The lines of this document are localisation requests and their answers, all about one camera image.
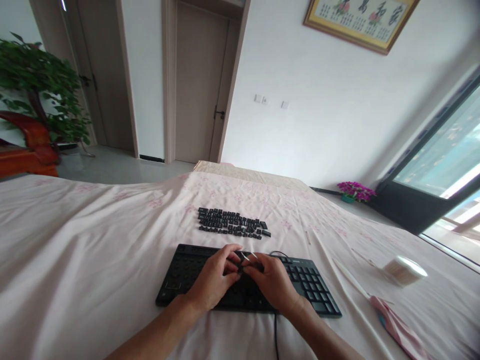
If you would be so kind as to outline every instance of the keyboard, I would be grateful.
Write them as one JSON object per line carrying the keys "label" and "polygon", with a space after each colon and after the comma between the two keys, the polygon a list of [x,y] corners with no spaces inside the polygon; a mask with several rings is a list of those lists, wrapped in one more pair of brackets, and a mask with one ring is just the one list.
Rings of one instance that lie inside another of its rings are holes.
{"label": "keyboard", "polygon": [[[214,247],[179,244],[170,263],[165,279],[155,300],[165,307],[179,294],[186,294],[204,267],[205,261],[219,249]],[[240,259],[243,256],[236,252]],[[337,303],[312,260],[274,256],[285,267],[295,290],[307,298],[320,317],[340,318]],[[274,314],[277,311],[269,304],[257,284],[243,274],[220,300],[216,310]]]}

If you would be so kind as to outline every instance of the pink bedsheet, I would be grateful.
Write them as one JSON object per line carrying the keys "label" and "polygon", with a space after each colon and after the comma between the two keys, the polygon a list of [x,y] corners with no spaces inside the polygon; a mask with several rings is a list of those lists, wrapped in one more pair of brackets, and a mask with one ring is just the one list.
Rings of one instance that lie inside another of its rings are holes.
{"label": "pink bedsheet", "polygon": [[[272,238],[200,231],[198,207],[265,220]],[[434,359],[478,356],[480,277],[471,269],[313,192],[193,172],[159,184],[38,175],[0,183],[0,358],[102,359],[160,313],[155,298],[177,244],[235,242],[312,259],[343,313],[325,321],[366,359],[407,357],[334,258],[367,292],[395,303]],[[428,278],[400,289],[352,248],[379,266],[406,256]],[[170,359],[274,359],[273,318],[212,311]],[[315,358],[282,316],[278,348],[281,359]]]}

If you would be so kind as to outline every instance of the flower pot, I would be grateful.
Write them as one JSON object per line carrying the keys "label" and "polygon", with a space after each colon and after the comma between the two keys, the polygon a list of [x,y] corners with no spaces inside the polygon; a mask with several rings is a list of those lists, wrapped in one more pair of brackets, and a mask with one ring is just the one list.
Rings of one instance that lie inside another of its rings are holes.
{"label": "flower pot", "polygon": [[346,194],[342,194],[342,195],[341,195],[341,199],[342,199],[344,202],[349,203],[349,204],[351,204],[351,203],[353,203],[353,202],[355,201],[355,199],[354,199],[353,197],[350,197],[350,196],[348,196],[348,195],[346,195]]}

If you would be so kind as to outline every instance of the red wooden furniture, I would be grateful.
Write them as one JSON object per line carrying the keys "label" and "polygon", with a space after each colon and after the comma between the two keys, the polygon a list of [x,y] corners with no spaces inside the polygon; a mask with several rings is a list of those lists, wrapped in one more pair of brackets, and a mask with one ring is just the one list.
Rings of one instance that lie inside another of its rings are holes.
{"label": "red wooden furniture", "polygon": [[22,173],[58,177],[59,159],[50,146],[47,129],[35,119],[11,111],[0,111],[0,118],[17,126],[25,135],[27,147],[0,144],[0,178]]}

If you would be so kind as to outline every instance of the picture frame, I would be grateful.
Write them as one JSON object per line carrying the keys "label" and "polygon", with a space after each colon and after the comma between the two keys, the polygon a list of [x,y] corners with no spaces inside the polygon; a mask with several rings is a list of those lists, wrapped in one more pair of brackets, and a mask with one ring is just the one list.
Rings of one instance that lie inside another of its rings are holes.
{"label": "picture frame", "polygon": [[420,0],[311,0],[303,24],[388,55]]}

